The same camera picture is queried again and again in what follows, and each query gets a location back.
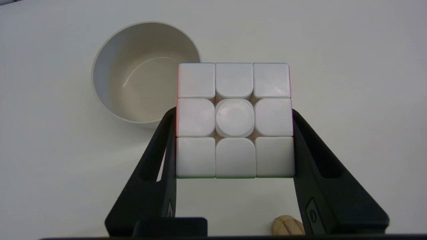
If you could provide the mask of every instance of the white table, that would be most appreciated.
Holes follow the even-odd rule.
[[[0,7],[0,238],[98,236],[153,133],[98,103],[91,67],[117,30],[160,21],[203,61],[287,62],[293,107],[391,218],[426,232],[426,1],[66,1]],[[210,235],[300,218],[292,179],[179,180]]]

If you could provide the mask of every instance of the rubik's cube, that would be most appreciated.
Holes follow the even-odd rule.
[[[178,178],[292,177],[290,71],[286,63],[181,63]]]

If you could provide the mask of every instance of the bowl rim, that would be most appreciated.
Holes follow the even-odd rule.
[[[91,84],[92,84],[92,90],[94,91],[94,93],[95,93],[95,95],[96,95],[96,98],[98,99],[98,102],[99,103],[101,103],[101,105],[110,113],[110,114],[112,114],[112,115],[114,115],[115,117],[117,117],[118,119],[121,119],[121,120],[123,120],[123,121],[126,121],[126,122],[128,122],[128,123],[138,123],[138,124],[149,124],[149,123],[158,123],[158,122],[160,122],[160,120],[162,119],[162,117],[163,116],[161,116],[159,119],[157,119],[157,120],[153,120],[153,121],[147,121],[147,122],[141,122],[141,121],[134,121],[134,120],[129,120],[129,119],[126,119],[126,118],[123,118],[123,117],[121,117],[121,116],[119,116],[119,115],[117,115],[117,114],[115,114],[113,111],[111,111],[110,109],[108,109],[107,108],[107,106],[105,106],[104,105],[104,103],[101,101],[101,99],[99,98],[99,96],[98,96],[98,93],[97,93],[97,91],[96,91],[96,89],[95,89],[95,82],[94,82],[94,70],[95,70],[95,64],[96,64],[96,62],[97,62],[97,60],[98,60],[98,56],[99,56],[99,54],[101,53],[101,51],[104,49],[104,47],[105,47],[105,45],[113,38],[113,37],[115,37],[117,34],[119,34],[120,32],[122,32],[123,30],[125,30],[125,29],[127,29],[127,28],[130,28],[130,27],[132,27],[132,26],[135,26],[135,25],[140,25],[140,24],[146,24],[146,23],[159,23],[159,24],[163,24],[163,25],[167,25],[167,26],[170,26],[170,27],[172,27],[172,28],[175,28],[175,29],[177,29],[178,31],[180,31],[181,33],[183,33],[192,43],[193,43],[193,45],[194,45],[194,47],[196,48],[196,51],[197,51],[197,55],[199,56],[199,60],[200,60],[200,62],[202,62],[202,58],[200,57],[200,51],[199,51],[199,49],[197,48],[197,45],[194,43],[194,41],[190,38],[190,36],[187,34],[187,33],[185,33],[184,31],[182,31],[180,28],[178,28],[178,27],[176,27],[176,26],[174,26],[174,25],[172,25],[172,24],[169,24],[169,23],[165,23],[165,22],[159,22],[159,21],[143,21],[143,22],[138,22],[138,23],[133,23],[133,24],[130,24],[130,25],[127,25],[127,26],[125,26],[125,27],[123,27],[123,28],[121,28],[120,30],[118,30],[118,31],[116,31],[113,35],[111,35],[103,44],[102,44],[102,46],[99,48],[99,50],[98,50],[98,52],[97,52],[97,54],[95,55],[95,58],[94,58],[94,61],[93,61],[93,63],[92,63],[92,69],[91,69]]]

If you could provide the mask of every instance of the gray bowl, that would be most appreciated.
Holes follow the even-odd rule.
[[[93,86],[113,115],[156,128],[176,106],[180,62],[200,62],[185,33],[165,23],[134,24],[115,33],[99,50],[92,67]]]

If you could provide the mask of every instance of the white cube face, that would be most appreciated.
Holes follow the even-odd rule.
[[[293,137],[258,137],[255,139],[257,177],[294,176],[293,143]]]
[[[178,178],[215,177],[215,140],[213,138],[177,138],[176,176]]]
[[[216,145],[217,178],[254,178],[255,146],[247,138],[224,138]]]
[[[294,176],[288,64],[182,63],[177,97],[177,177]]]
[[[216,63],[217,97],[249,99],[254,89],[252,63]]]
[[[207,99],[181,98],[176,108],[177,137],[208,137],[215,129],[215,107]]]
[[[254,131],[254,107],[245,99],[224,99],[215,107],[215,129],[223,137],[247,137]]]
[[[260,136],[292,137],[291,99],[264,98],[255,104],[255,128]]]
[[[286,63],[254,63],[254,96],[291,98],[289,65]]]
[[[178,68],[178,98],[215,97],[214,63],[181,63]]]

